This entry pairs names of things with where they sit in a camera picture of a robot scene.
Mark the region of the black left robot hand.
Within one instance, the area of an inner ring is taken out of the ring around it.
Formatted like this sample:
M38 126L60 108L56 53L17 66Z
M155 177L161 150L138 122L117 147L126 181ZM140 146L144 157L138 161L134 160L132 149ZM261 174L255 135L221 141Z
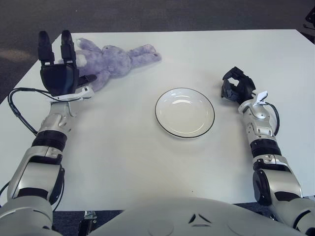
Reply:
M40 76L44 87L52 96L74 94L78 88L96 80L96 75L80 76L76 64L76 53L70 31L63 30L61 55L63 63L56 64L49 35L40 31L38 35L38 60L41 62Z

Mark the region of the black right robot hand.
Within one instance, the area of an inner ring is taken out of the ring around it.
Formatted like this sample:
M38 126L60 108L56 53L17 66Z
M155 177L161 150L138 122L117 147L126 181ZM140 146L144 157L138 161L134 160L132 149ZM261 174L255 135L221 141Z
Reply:
M233 78L238 81L237 85L233 85L228 79ZM238 67L230 69L222 78L223 85L221 87L221 98L237 102L241 105L247 100L253 99L252 92L256 89L252 79L245 75Z

